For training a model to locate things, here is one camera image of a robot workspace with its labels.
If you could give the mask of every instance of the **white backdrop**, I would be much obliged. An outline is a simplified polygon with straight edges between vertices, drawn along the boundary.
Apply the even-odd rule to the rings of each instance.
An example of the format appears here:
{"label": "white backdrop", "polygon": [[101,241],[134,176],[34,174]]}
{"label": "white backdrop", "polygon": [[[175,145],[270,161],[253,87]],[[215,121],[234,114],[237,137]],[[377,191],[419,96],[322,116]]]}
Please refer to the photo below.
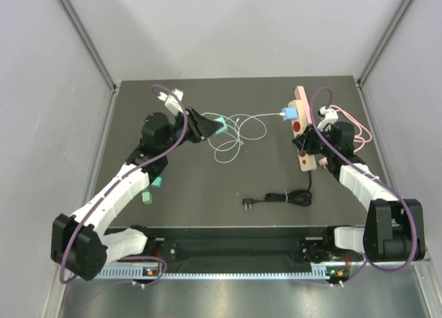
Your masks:
{"label": "white backdrop", "polygon": [[70,0],[115,81],[358,77],[401,0]]}
{"label": "white backdrop", "polygon": [[442,280],[442,0],[416,0],[366,83],[402,195],[422,202]]}
{"label": "white backdrop", "polygon": [[0,308],[38,317],[54,218],[82,203],[110,91],[56,0],[0,0]]}

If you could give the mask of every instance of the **white cable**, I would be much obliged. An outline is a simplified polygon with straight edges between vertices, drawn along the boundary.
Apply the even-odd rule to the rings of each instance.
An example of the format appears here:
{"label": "white cable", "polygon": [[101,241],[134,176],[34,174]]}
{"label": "white cable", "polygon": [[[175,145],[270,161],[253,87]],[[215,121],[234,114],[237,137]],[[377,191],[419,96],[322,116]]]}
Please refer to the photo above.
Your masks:
{"label": "white cable", "polygon": [[[269,114],[258,114],[258,115],[235,114],[235,115],[232,115],[232,116],[225,116],[225,115],[222,115],[222,114],[206,112],[206,113],[203,113],[202,115],[203,116],[212,115],[212,116],[224,118],[226,120],[227,131],[225,131],[224,134],[229,135],[233,139],[229,140],[227,142],[223,142],[220,145],[218,145],[217,147],[213,146],[213,144],[210,141],[210,139],[208,140],[208,142],[209,142],[210,146],[212,147],[212,149],[215,150],[215,152],[213,153],[213,158],[217,162],[219,162],[220,164],[228,164],[228,163],[234,161],[235,158],[240,153],[241,146],[244,144],[243,140],[260,140],[261,138],[264,138],[266,136],[266,134],[267,134],[267,127],[265,126],[264,122],[261,121],[258,118],[260,118],[262,116],[270,116],[270,115],[283,116],[284,113],[269,113]],[[246,117],[246,119],[244,121],[242,121],[241,123],[239,123],[241,117]],[[244,123],[246,123],[250,119],[258,121],[264,127],[264,133],[261,136],[255,137],[255,138],[250,138],[250,137],[246,137],[244,135],[241,135],[241,128],[242,128],[242,126],[244,125]],[[218,159],[217,153],[227,152],[227,151],[230,151],[230,150],[234,149],[235,147],[237,147],[236,153],[235,153],[235,155],[231,159],[229,159],[229,160],[220,160],[220,159]]]}

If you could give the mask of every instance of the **gray floor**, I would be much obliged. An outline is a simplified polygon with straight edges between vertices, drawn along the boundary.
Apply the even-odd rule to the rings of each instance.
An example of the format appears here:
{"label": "gray floor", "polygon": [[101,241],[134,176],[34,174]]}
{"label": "gray floor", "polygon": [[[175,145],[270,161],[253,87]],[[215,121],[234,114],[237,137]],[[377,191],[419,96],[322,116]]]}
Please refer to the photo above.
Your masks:
{"label": "gray floor", "polygon": [[[144,118],[154,111],[167,113],[151,93],[158,81],[123,82],[99,172],[97,190],[119,170],[140,139]],[[184,103],[200,113],[274,113],[294,98],[297,85],[308,96],[330,86],[334,103],[367,125],[353,77],[285,77],[244,79],[188,79],[160,82],[184,91]],[[113,226],[245,226],[245,225],[339,225],[363,224],[366,212],[359,202],[324,169],[313,173],[313,204],[298,207],[285,203],[263,203],[244,211],[242,199],[262,198],[267,192],[283,192],[307,186],[307,174],[300,171],[291,126],[280,117],[264,119],[265,138],[246,142],[232,163],[213,159],[206,143],[186,143],[169,157],[164,184],[152,189],[153,204],[135,198],[116,218]],[[259,135],[256,124],[244,126],[244,133]],[[372,172],[383,177],[373,143],[360,153]]]}
{"label": "gray floor", "polygon": [[[75,307],[115,281],[74,281]],[[402,273],[365,271],[344,288],[295,281],[163,281],[141,290],[118,285],[77,312],[66,303],[59,318],[429,317],[414,268]]]}

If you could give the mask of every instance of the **black plug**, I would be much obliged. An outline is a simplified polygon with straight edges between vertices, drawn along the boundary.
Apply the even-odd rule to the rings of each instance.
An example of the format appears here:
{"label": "black plug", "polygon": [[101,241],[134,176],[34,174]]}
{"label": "black plug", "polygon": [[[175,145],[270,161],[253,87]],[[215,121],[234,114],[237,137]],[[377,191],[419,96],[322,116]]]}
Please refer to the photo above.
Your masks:
{"label": "black plug", "polygon": [[252,198],[243,198],[242,204],[244,205],[244,209],[247,211],[248,209],[251,209],[251,206],[253,204]]}

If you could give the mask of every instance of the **black power cord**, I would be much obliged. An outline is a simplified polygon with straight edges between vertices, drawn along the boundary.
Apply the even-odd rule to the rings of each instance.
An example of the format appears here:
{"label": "black power cord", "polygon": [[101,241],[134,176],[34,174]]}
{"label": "black power cord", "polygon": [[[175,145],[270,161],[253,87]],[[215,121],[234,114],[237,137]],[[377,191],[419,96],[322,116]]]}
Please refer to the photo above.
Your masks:
{"label": "black power cord", "polygon": [[253,199],[253,198],[244,198],[242,200],[242,204],[245,209],[251,209],[251,206],[256,203],[270,203],[270,202],[282,202],[282,203],[290,203],[298,206],[310,206],[311,198],[313,194],[311,193],[311,171],[308,171],[309,174],[309,186],[306,189],[297,189],[291,192],[287,192],[286,194],[277,194],[274,192],[270,192],[265,195],[264,199]]}

